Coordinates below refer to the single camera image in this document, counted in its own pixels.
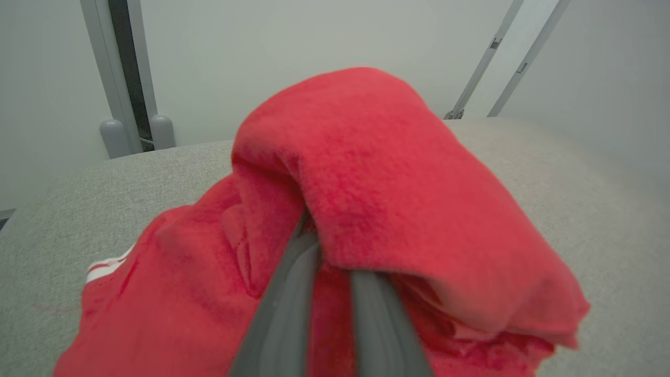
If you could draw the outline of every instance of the gray fabric surface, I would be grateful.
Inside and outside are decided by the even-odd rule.
[[[53,182],[0,233],[0,376],[50,375],[76,335],[90,263],[230,174],[232,142],[117,158]]]
[[[670,375],[667,193],[518,119],[464,119],[451,128],[510,190],[591,302],[581,350],[561,350],[539,375]]]
[[[544,376],[666,376],[670,336],[666,194],[540,127],[449,121],[505,183],[593,304],[580,352]],[[0,233],[0,375],[48,375],[76,335],[85,271],[121,255],[161,211],[228,174],[230,142],[111,160],[51,184]]]

